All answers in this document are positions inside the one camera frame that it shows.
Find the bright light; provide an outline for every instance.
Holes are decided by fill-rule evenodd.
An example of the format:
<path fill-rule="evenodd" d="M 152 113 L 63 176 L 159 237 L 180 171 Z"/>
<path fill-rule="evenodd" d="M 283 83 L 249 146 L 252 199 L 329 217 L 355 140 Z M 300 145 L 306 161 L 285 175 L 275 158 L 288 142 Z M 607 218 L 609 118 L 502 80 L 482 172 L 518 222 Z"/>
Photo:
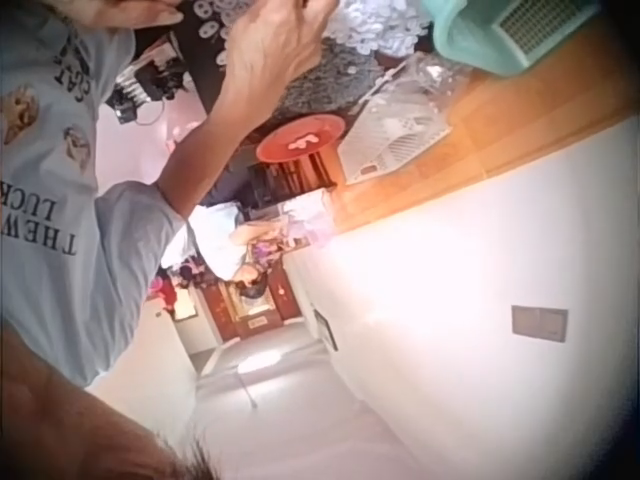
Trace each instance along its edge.
<path fill-rule="evenodd" d="M 238 365 L 238 373 L 255 372 L 256 370 L 261 370 L 275 365 L 280 360 L 282 360 L 282 355 L 275 350 L 258 353 L 257 355 L 253 355 L 240 363 L 240 365 Z"/>

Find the light switch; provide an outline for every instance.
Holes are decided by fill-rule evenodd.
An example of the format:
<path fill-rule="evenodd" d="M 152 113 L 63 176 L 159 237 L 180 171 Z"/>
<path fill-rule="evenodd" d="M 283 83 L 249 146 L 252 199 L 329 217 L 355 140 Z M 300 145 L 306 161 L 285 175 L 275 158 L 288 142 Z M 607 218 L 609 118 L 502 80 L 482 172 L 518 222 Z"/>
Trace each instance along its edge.
<path fill-rule="evenodd" d="M 563 343 L 569 311 L 556 308 L 511 306 L 513 333 Z"/>

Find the wooden counter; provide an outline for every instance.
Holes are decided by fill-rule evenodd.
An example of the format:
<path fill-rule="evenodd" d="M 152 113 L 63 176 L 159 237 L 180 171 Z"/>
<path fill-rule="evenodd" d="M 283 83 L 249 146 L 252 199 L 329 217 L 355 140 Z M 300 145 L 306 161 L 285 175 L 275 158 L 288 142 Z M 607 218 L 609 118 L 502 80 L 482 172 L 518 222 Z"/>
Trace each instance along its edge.
<path fill-rule="evenodd" d="M 635 72 L 609 25 L 594 19 L 528 73 L 472 78 L 449 117 L 452 133 L 402 170 L 345 186 L 335 150 L 323 158 L 340 232 L 507 172 L 638 112 Z"/>

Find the cable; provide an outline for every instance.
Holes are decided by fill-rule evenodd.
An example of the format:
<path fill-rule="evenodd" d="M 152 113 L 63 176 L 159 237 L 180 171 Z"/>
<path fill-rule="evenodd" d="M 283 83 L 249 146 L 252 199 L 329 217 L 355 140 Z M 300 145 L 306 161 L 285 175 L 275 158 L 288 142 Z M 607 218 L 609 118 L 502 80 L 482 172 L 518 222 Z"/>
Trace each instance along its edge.
<path fill-rule="evenodd" d="M 165 105 L 165 100 L 163 98 L 162 99 L 162 107 L 160 108 L 160 113 L 158 114 L 158 116 L 153 121 L 147 122 L 147 123 L 140 123 L 138 120 L 136 120 L 136 124 L 140 125 L 141 127 L 150 127 L 151 125 L 155 125 L 162 118 L 162 115 L 164 114 L 165 106 L 166 106 Z"/>

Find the teal container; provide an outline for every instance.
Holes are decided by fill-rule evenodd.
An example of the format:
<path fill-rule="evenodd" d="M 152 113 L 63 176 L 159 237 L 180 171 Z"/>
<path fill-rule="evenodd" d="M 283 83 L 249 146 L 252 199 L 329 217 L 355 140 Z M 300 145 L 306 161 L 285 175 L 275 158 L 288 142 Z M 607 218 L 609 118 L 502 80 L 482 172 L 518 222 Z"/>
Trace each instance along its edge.
<path fill-rule="evenodd" d="M 599 11 L 597 0 L 422 0 L 440 55 L 501 76 L 524 72 Z"/>

